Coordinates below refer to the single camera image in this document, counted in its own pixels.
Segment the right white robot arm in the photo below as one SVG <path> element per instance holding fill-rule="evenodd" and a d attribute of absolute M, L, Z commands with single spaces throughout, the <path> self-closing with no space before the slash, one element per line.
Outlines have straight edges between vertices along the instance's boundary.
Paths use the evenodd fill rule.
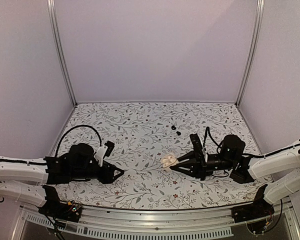
<path fill-rule="evenodd" d="M 282 198 L 300 190 L 300 139 L 292 145 L 264 154 L 245 153 L 245 142 L 237 135 L 229 134 L 217 146 L 215 154 L 206 152 L 197 134 L 191 134 L 193 150 L 177 158 L 170 169 L 187 176 L 205 180 L 215 171 L 229 170 L 229 177 L 239 184 L 252 183 L 274 173 L 290 170 L 279 180 L 260 187 L 249 206 L 252 218 L 259 218 Z"/>

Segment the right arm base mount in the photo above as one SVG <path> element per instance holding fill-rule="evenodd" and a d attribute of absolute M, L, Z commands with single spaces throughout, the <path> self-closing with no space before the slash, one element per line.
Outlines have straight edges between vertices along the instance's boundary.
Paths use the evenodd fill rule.
<path fill-rule="evenodd" d="M 269 216 L 268 220 L 255 221 L 246 225 L 249 232 L 255 236 L 264 235 L 272 231 L 278 225 L 283 213 L 283 201 L 280 200 L 280 213 L 276 222 L 273 224 L 275 213 L 274 204 L 270 204 L 264 199 L 267 186 L 268 185 L 265 184 L 258 189 L 252 203 L 231 208 L 231 217 L 235 223 L 252 221 Z"/>

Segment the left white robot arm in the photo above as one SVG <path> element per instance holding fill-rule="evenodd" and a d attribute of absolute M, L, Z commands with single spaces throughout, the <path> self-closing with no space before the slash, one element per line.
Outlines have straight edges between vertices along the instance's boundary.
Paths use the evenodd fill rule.
<path fill-rule="evenodd" d="M 72 145 L 61 156 L 37 159 L 18 159 L 0 156 L 0 197 L 45 207 L 53 216 L 64 213 L 55 185 L 97 180 L 112 184 L 125 172 L 106 162 L 114 144 L 106 144 L 94 150 L 86 143 Z"/>

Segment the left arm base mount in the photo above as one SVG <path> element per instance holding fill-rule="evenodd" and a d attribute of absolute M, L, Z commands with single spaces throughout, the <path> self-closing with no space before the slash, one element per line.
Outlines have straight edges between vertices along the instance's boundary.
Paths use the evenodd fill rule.
<path fill-rule="evenodd" d="M 43 185 L 45 192 L 44 204 L 38 207 L 38 212 L 42 215 L 78 223 L 82 215 L 82 204 L 74 200 L 62 202 L 56 189 L 52 186 Z"/>

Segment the white earbud charging case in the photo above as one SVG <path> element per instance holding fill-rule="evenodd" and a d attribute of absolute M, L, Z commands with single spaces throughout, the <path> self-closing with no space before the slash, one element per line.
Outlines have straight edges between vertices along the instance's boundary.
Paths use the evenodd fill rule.
<path fill-rule="evenodd" d="M 162 167 L 167 170 L 172 166 L 175 166 L 176 164 L 179 163 L 177 160 L 176 156 L 173 153 L 169 153 L 165 156 L 163 156 L 160 160 Z"/>

